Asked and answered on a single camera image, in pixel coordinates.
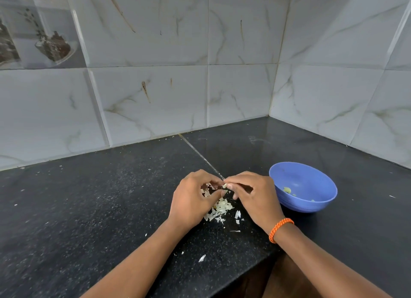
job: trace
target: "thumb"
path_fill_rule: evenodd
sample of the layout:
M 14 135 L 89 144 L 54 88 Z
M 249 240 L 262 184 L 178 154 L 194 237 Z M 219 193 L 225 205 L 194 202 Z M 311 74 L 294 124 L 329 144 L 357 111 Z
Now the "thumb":
M 249 194 L 244 190 L 244 188 L 241 185 L 237 183 L 229 183 L 227 184 L 227 188 L 233 190 L 234 194 L 237 194 L 241 201 L 248 198 Z
M 207 196 L 206 200 L 207 200 L 208 205 L 209 205 L 208 210 L 210 210 L 218 202 L 218 200 L 221 197 L 224 196 L 224 194 L 225 194 L 224 190 L 217 190 L 213 194 L 211 194 L 210 196 Z

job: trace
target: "blue bowl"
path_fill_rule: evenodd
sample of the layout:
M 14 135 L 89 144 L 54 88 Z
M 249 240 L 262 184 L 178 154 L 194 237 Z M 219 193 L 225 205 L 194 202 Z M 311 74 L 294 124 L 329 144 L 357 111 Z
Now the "blue bowl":
M 285 161 L 270 168 L 280 203 L 298 212 L 317 212 L 336 196 L 337 187 L 329 176 L 311 166 Z M 291 194 L 284 192 L 291 189 Z

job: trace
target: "black granite countertop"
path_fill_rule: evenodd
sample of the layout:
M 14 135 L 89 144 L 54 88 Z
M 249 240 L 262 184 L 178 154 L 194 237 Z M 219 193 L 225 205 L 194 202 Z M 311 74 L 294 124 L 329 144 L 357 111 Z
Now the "black granite countertop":
M 286 215 L 393 297 L 409 296 L 410 170 L 267 117 L 184 137 L 223 176 L 266 175 L 280 161 L 325 172 L 337 198 Z M 0 172 L 0 297 L 79 297 L 156 230 L 178 182 L 198 169 L 215 173 L 176 135 Z M 224 225 L 202 222 L 178 244 L 149 297 L 211 297 L 279 253 L 231 202 Z M 237 209 L 240 233 L 230 232 Z

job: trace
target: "hand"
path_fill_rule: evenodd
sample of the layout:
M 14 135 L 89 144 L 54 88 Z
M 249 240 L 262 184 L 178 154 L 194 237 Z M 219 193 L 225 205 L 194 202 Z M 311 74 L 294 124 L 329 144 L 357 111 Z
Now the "hand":
M 284 219 L 278 202 L 274 181 L 270 177 L 244 171 L 225 179 L 227 187 L 234 191 L 234 199 L 240 198 L 251 219 L 270 234 L 274 226 Z M 250 193 L 243 186 L 251 188 Z
M 174 191 L 168 219 L 187 231 L 199 224 L 207 212 L 224 196 L 223 190 L 217 190 L 208 197 L 204 197 L 200 188 L 206 183 L 216 186 L 224 184 L 220 178 L 204 170 L 191 172 Z

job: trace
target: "left hand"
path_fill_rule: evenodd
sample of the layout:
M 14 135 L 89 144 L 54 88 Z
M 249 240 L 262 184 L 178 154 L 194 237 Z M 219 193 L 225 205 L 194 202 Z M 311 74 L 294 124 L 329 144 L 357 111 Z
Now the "left hand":
M 224 190 L 217 190 L 209 197 L 204 197 L 201 187 L 211 182 L 216 187 L 224 182 L 204 170 L 191 172 L 174 191 L 168 219 L 187 231 L 199 224 L 207 212 L 224 196 Z

